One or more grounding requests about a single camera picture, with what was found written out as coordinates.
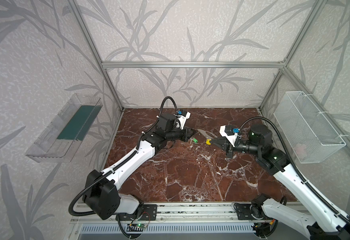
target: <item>leaf pattern wallpaper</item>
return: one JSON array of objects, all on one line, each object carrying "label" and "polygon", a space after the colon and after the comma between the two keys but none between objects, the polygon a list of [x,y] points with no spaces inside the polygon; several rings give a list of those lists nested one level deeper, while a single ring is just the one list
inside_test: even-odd
[{"label": "leaf pattern wallpaper", "polygon": [[[288,67],[350,138],[350,0],[327,1]],[[273,112],[285,91],[295,90],[283,77],[263,114],[275,119]],[[350,214],[350,156],[344,149],[321,163],[298,165],[318,189]]]},{"label": "leaf pattern wallpaper", "polygon": [[[78,4],[103,61],[282,61],[313,1]],[[158,107],[164,96],[174,97],[181,106],[256,106],[276,72],[108,69],[123,104],[131,107]]]},{"label": "leaf pattern wallpaper", "polygon": [[[70,163],[24,154],[73,93],[103,107]],[[62,239],[120,111],[65,1],[0,0],[0,240]]]},{"label": "leaf pattern wallpaper", "polygon": [[[314,0],[77,3],[103,61],[282,61]],[[328,0],[318,23],[290,67],[350,135],[350,0]],[[181,106],[256,107],[276,72],[107,69],[125,107],[159,106],[164,96]],[[290,90],[284,77],[264,115],[272,117]],[[74,159],[37,163],[26,157],[73,93],[98,96],[104,105]],[[67,206],[83,176],[102,168],[119,116],[66,1],[0,0],[0,240],[63,238],[71,218]],[[326,161],[332,164],[317,164],[314,171],[300,166],[350,213],[350,158],[339,151]]]}]

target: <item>wire mesh basket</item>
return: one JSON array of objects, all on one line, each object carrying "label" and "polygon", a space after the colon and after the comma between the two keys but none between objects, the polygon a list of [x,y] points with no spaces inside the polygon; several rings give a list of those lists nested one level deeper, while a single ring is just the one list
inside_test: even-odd
[{"label": "wire mesh basket", "polygon": [[274,115],[301,163],[322,162],[346,145],[302,91],[286,92]]}]

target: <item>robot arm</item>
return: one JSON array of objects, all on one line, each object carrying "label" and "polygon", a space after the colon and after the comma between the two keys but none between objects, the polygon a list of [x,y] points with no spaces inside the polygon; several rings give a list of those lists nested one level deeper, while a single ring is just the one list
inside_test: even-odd
[{"label": "robot arm", "polygon": [[86,186],[90,186],[101,176],[107,175],[83,194],[83,201],[103,220],[117,213],[139,216],[142,202],[132,195],[119,194],[118,190],[139,166],[162,150],[168,141],[187,142],[196,133],[184,127],[189,117],[190,113],[186,110],[179,110],[177,114],[160,114],[155,128],[145,133],[134,149],[110,167],[101,172],[93,170],[87,176]]},{"label": "robot arm", "polygon": [[[286,154],[272,146],[272,132],[265,125],[252,126],[247,141],[242,141],[239,129],[230,125],[221,126],[220,134],[222,137],[209,139],[208,142],[223,149],[230,158],[234,151],[255,155],[256,162],[285,185],[312,215],[294,211],[266,195],[254,199],[253,209],[283,222],[310,239],[350,239],[350,225],[342,220],[340,215],[347,216],[349,220],[350,216],[335,206],[316,187],[307,184],[309,181],[306,178],[299,177],[299,174],[302,174],[296,172]],[[323,200],[336,209],[338,214]]]}]

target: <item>red marble surface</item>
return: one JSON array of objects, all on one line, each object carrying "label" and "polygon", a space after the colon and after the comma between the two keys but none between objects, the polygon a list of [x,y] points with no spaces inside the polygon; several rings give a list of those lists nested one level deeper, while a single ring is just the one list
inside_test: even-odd
[{"label": "red marble surface", "polygon": [[[255,108],[190,108],[186,126],[219,134],[221,125],[240,125],[248,118],[258,116]],[[164,109],[172,113],[174,109]],[[108,156],[106,167],[118,161],[136,146],[142,130],[155,122],[158,109],[126,109]],[[251,124],[244,127],[243,138]],[[215,145],[205,144],[199,132],[194,135],[197,144],[176,141],[174,147],[163,149],[142,164],[119,190],[145,202],[185,201],[251,201],[264,193],[276,200],[294,196],[273,176],[268,175],[248,154],[236,153],[233,159]]]}]

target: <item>clear plastic tray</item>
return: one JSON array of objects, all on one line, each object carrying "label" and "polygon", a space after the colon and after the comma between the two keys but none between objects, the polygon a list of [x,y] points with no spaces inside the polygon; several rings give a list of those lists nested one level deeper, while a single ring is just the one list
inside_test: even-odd
[{"label": "clear plastic tray", "polygon": [[102,106],[99,97],[73,94],[26,156],[37,162],[70,162]]}]

